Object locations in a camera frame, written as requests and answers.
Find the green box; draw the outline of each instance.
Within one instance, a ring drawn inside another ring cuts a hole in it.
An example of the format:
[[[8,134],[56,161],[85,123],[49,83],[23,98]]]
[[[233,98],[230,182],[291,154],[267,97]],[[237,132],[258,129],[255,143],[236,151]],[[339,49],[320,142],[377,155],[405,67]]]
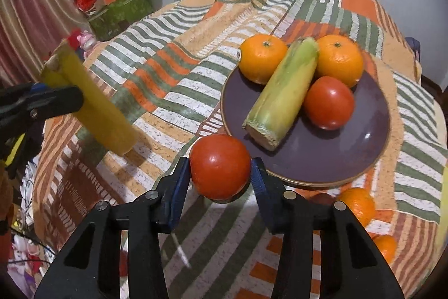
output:
[[[116,0],[89,18],[99,41],[109,41],[153,12],[150,0]]]

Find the striped tablecloth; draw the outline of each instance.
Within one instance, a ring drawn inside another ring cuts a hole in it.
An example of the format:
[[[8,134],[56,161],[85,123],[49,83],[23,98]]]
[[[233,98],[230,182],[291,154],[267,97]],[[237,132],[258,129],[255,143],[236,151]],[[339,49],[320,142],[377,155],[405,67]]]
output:
[[[377,0],[176,0],[103,44],[87,67],[146,137],[119,157],[71,115],[56,118],[33,193],[37,234],[61,248],[97,201],[132,201],[172,171],[202,136],[225,133],[221,89],[237,64],[239,45],[256,33],[287,43],[343,33],[362,49],[366,70],[388,102],[390,139],[371,170],[328,193],[351,186],[370,191],[377,212],[367,230],[398,241],[391,267],[409,297],[440,255],[444,120],[433,97],[415,83],[413,53]],[[297,191],[306,197],[317,193]],[[190,187],[178,228],[160,236],[170,298],[270,297],[281,242],[265,229],[251,188],[222,205]],[[315,234],[312,298],[319,297],[319,280]],[[126,297],[127,281],[122,284]]]

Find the screw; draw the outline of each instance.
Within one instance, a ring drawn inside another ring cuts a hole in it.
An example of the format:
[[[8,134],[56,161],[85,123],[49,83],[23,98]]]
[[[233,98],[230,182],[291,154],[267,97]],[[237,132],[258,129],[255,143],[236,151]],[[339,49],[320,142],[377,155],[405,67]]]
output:
[[[108,207],[108,203],[105,200],[102,200],[101,202],[98,202],[97,204],[95,204],[95,209],[97,211],[103,211],[107,207]]]
[[[35,120],[37,118],[37,109],[32,109],[30,112],[30,117]]]
[[[147,191],[145,194],[145,198],[148,200],[153,200],[158,198],[158,192],[157,191]]]
[[[340,201],[335,202],[334,206],[338,211],[344,211],[344,210],[346,210],[346,207],[347,207],[344,202],[340,202]]]
[[[294,200],[297,197],[297,194],[295,191],[285,191],[283,196],[288,200]]]

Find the purple plate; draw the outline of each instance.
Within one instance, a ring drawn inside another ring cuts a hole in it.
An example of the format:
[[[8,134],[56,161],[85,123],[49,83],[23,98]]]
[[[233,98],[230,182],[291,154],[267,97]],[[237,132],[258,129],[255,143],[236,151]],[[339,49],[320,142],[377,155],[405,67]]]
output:
[[[354,88],[355,111],[344,127],[337,131],[319,129],[301,111],[273,152],[257,145],[241,127],[262,89],[235,68],[221,95],[224,126],[227,133],[244,143],[252,157],[261,157],[266,169],[288,185],[305,189],[341,186],[372,167],[386,147],[388,105],[367,72]]]

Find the corn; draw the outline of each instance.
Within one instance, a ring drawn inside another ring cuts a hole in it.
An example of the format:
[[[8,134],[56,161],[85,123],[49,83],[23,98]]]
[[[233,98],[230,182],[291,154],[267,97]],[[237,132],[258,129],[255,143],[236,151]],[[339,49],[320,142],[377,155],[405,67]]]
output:
[[[250,110],[243,128],[259,145],[274,151],[296,119],[317,66],[313,38],[295,41]]]

